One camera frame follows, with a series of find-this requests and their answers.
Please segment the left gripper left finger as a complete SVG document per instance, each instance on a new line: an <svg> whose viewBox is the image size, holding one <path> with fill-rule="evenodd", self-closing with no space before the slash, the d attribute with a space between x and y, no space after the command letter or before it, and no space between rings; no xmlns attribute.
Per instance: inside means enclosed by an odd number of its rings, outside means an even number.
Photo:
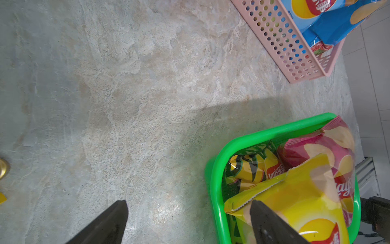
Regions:
<svg viewBox="0 0 390 244"><path fill-rule="evenodd" d="M125 200L114 202L67 244L121 244L128 221Z"/></svg>

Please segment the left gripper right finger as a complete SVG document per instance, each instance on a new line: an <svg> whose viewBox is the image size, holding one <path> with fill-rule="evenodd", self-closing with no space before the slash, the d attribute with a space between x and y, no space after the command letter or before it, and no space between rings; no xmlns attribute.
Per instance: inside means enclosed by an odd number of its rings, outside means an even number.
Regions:
<svg viewBox="0 0 390 244"><path fill-rule="evenodd" d="M254 200L249 213L257 244L310 244L263 202Z"/></svg>

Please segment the green plastic basket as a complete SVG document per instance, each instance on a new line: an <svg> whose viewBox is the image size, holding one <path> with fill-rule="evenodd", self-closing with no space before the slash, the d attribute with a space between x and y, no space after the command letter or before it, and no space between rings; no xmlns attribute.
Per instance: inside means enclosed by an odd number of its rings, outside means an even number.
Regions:
<svg viewBox="0 0 390 244"><path fill-rule="evenodd" d="M205 170L207 191L213 208L218 241L221 244L256 244L253 227L246 228L235 216L229 215L224 211L224 204L226 201L223 201L221 183L223 172L229 159L240 150L268 141L272 141L278 150L278 147L281 144L286 143L289 139L298 138L321 129L335 117L337 117L337 115L334 115L333 113L324 113L308 119L236 138L229 142L222 151L207 164ZM283 166L285 167L286 172L290 170L284 164ZM355 174L354 211L352 223L347 227L349 236L348 244L353 243L358 235L361 220L360 203L359 187L356 182Z"/></svg>

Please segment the yellow chips bag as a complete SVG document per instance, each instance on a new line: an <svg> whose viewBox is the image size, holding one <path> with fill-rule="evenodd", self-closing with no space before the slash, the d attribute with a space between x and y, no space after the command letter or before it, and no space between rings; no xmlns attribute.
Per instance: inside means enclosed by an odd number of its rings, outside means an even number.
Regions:
<svg viewBox="0 0 390 244"><path fill-rule="evenodd" d="M254 227L250 208L261 201L312 244L348 244L349 236L333 173L325 154L258 183L224 204L246 228Z"/></svg>

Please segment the black orange snack bag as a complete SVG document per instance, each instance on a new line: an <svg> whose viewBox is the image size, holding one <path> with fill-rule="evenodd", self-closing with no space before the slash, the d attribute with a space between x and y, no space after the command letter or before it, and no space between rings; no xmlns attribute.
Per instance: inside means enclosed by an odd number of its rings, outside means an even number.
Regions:
<svg viewBox="0 0 390 244"><path fill-rule="evenodd" d="M272 141L236 152L226 164L222 177L223 201L286 172Z"/></svg>

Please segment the pink chips bag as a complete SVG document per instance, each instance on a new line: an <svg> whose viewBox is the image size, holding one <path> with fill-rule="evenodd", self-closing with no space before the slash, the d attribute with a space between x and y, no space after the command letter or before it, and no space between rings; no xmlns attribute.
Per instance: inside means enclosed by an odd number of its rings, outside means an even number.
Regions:
<svg viewBox="0 0 390 244"><path fill-rule="evenodd" d="M328 156L346 226L349 227L354 211L355 142L344 120L337 116L321 129L289 139L278 147L277 153L288 169L318 154Z"/></svg>

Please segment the pink plastic basket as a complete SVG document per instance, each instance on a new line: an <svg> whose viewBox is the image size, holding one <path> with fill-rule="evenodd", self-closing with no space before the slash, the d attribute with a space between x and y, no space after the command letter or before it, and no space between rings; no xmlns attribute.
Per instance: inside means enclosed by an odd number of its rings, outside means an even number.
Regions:
<svg viewBox="0 0 390 244"><path fill-rule="evenodd" d="M289 83L329 77L344 41L315 55L282 1L232 0Z"/></svg>

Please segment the blue chips bag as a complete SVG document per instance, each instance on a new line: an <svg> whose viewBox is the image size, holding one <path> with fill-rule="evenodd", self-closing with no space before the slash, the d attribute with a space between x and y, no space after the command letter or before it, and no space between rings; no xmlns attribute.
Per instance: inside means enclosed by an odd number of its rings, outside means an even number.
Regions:
<svg viewBox="0 0 390 244"><path fill-rule="evenodd" d="M332 49L386 1L291 0L282 3L317 56Z"/></svg>

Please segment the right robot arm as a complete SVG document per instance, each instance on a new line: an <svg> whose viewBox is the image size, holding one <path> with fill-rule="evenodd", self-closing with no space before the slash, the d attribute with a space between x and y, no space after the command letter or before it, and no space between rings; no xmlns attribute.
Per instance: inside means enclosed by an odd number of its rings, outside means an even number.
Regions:
<svg viewBox="0 0 390 244"><path fill-rule="evenodd" d="M390 201L381 197L361 198L361 221L390 241Z"/></svg>

